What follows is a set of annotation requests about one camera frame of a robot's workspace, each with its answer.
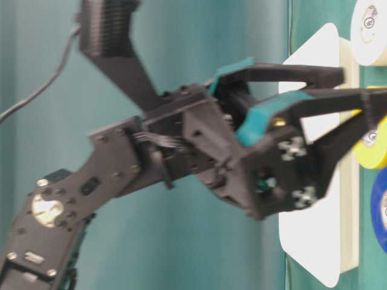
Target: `teal curtain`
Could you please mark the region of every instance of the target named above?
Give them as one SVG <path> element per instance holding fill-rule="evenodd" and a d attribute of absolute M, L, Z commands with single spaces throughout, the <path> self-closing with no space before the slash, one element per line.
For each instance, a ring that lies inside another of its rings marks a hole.
<path fill-rule="evenodd" d="M 2 0 L 3 109 L 53 71 L 79 0 Z M 287 0 L 144 0 L 134 43 L 158 92 L 203 82 L 216 68 L 287 56 Z M 275 84 L 254 87 L 257 98 Z M 74 47 L 57 82 L 0 127 L 0 238 L 40 177 L 77 170 L 87 132 L 138 109 Z M 79 259 L 78 289 L 284 289 L 277 216 L 259 223 L 217 200 L 194 176 L 114 200 L 98 211 Z"/>

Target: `electric wire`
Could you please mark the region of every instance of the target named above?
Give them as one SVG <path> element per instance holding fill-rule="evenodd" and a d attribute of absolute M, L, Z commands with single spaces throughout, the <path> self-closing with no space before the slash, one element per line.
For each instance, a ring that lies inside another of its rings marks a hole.
<path fill-rule="evenodd" d="M 78 36 L 79 31 L 80 31 L 80 26 L 79 25 L 74 27 L 71 30 L 70 35 L 68 36 L 68 39 L 67 39 L 67 42 L 66 42 L 66 46 L 65 46 L 65 50 L 63 52 L 62 60 L 60 61 L 59 66 L 57 67 L 55 72 L 52 73 L 50 78 L 42 86 L 40 86 L 37 90 L 35 90 L 35 92 L 30 94 L 27 98 L 19 101 L 18 103 L 14 104 L 13 106 L 9 107 L 6 111 L 1 113 L 0 114 L 0 124 L 6 118 L 11 116 L 13 113 L 15 113 L 16 111 L 20 110 L 25 105 L 27 105 L 29 102 L 34 100 L 38 95 L 40 95 L 44 90 L 46 90 L 56 80 L 56 78 L 59 76 L 59 74 L 65 68 L 65 65 L 67 63 L 68 57 L 70 55 L 71 46 L 73 44 L 74 39 Z"/>

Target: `white tape roll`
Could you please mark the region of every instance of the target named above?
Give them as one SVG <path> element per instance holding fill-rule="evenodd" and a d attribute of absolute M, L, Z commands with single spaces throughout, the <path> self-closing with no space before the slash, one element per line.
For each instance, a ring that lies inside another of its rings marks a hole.
<path fill-rule="evenodd" d="M 352 16 L 351 45 L 360 65 L 387 65 L 387 0 L 358 0 Z"/>

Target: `tape roll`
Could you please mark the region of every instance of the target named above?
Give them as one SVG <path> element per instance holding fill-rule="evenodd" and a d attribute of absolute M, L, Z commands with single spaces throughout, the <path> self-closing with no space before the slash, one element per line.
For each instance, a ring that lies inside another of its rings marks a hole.
<path fill-rule="evenodd" d="M 387 65 L 386 27 L 386 0 L 357 1 L 351 23 L 351 46 L 360 65 Z"/>
<path fill-rule="evenodd" d="M 371 219 L 377 241 L 387 253 L 387 168 L 379 172 L 372 188 Z"/>
<path fill-rule="evenodd" d="M 369 86 L 368 89 L 386 89 L 386 86 Z M 367 132 L 354 146 L 354 154 L 361 166 L 382 169 L 387 166 L 387 117 Z"/>

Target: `blue tape roll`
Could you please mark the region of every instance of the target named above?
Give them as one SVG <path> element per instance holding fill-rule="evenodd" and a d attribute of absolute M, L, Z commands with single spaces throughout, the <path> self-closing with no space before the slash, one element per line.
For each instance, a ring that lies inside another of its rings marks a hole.
<path fill-rule="evenodd" d="M 379 172 L 372 188 L 371 218 L 377 241 L 387 253 L 387 168 Z"/>

